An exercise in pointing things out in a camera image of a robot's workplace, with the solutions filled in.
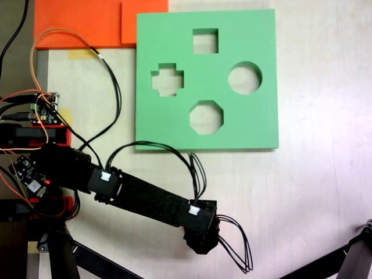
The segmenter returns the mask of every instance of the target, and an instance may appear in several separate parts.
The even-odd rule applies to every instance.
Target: octagonal hole
[[[214,134],[223,121],[223,109],[215,101],[199,101],[190,111],[190,126],[199,135]]]
[[[261,70],[252,62],[239,62],[232,67],[232,71],[228,75],[228,83],[236,93],[251,94],[261,86]]]

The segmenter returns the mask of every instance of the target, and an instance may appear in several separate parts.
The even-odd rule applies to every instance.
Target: yellow tape
[[[59,114],[67,121],[68,125],[72,126],[72,114],[69,109],[58,109]]]
[[[69,49],[67,50],[68,60],[89,60],[97,59],[97,54],[93,50],[89,49]]]

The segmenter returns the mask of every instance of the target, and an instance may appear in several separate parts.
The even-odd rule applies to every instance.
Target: white connector
[[[190,209],[188,213],[197,216],[200,211],[200,208],[197,208],[196,206],[190,205]]]
[[[105,171],[101,172],[101,179],[102,180],[105,180],[107,182],[110,181],[110,177],[111,177],[111,174],[110,173],[107,173]]]

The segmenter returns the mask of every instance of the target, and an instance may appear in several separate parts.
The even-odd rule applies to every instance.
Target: square hole
[[[194,54],[219,52],[219,30],[217,28],[193,29]]]

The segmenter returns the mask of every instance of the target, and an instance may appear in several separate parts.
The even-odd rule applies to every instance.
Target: wire bundle
[[[93,140],[95,140],[96,138],[102,136],[104,133],[106,133],[108,130],[110,130],[110,128],[112,126],[114,126],[114,124],[117,122],[117,120],[119,119],[119,116],[120,116],[120,112],[121,112],[121,90],[120,90],[120,86],[119,86],[119,83],[117,82],[116,80],[116,77],[114,75],[114,73],[112,72],[110,66],[108,65],[108,63],[106,62],[106,60],[103,58],[103,56],[93,47],[93,46],[90,46],[90,48],[98,55],[98,57],[102,60],[103,64],[105,65],[105,67],[107,68],[107,71],[109,72],[110,74],[110,77],[112,79],[112,83],[114,85],[114,89],[115,89],[115,98],[116,98],[116,114],[115,114],[115,119],[111,122],[111,124],[109,124],[106,128],[104,128],[101,132],[99,132],[97,135],[95,135],[94,137],[92,137],[91,139],[89,139],[87,141],[87,143],[89,144],[90,142],[92,142]],[[84,143],[82,146],[79,147],[79,151],[83,151],[83,149],[87,146],[86,143]]]
[[[194,204],[194,206],[196,206],[196,204],[198,203],[198,199],[205,192],[205,189],[206,189],[206,186],[207,186],[207,179],[206,179],[206,175],[205,175],[205,172],[204,172],[204,168],[202,166],[202,163],[200,162],[199,158],[194,153],[189,153],[188,154],[189,159],[190,159],[190,162],[188,162],[182,156],[182,154],[179,153],[179,151],[177,151],[176,149],[174,149],[173,147],[171,147],[169,145],[160,144],[160,143],[152,142],[152,141],[135,141],[135,142],[132,142],[130,144],[126,144],[126,145],[123,145],[123,146],[117,148],[109,156],[109,159],[108,159],[108,161],[106,163],[105,171],[108,172],[108,173],[110,172],[111,164],[112,164],[115,156],[121,150],[123,150],[126,147],[135,146],[135,145],[143,145],[143,146],[152,146],[152,147],[162,148],[162,149],[165,149],[165,150],[167,150],[167,151],[172,152],[173,154],[175,154],[187,166],[187,169],[189,170],[189,172],[191,174],[192,184],[193,184],[193,188],[194,188],[194,202],[193,202],[193,204]],[[199,174],[198,174],[195,166],[198,167],[199,172],[201,173],[201,176],[202,176],[202,181],[203,181],[203,188],[202,189],[201,189],[201,185],[200,185]]]
[[[229,216],[218,214],[216,217],[218,221],[227,222],[239,228],[243,236],[243,242],[244,242],[244,260],[236,253],[235,250],[233,250],[231,245],[220,235],[219,235],[219,243],[223,246],[223,248],[226,250],[226,252],[229,254],[229,256],[233,259],[233,261],[237,264],[239,269],[244,274],[247,274],[248,272],[252,271],[253,260],[252,260],[251,247],[249,246],[248,239],[245,235],[245,232],[242,226],[237,221],[235,221],[233,218]]]

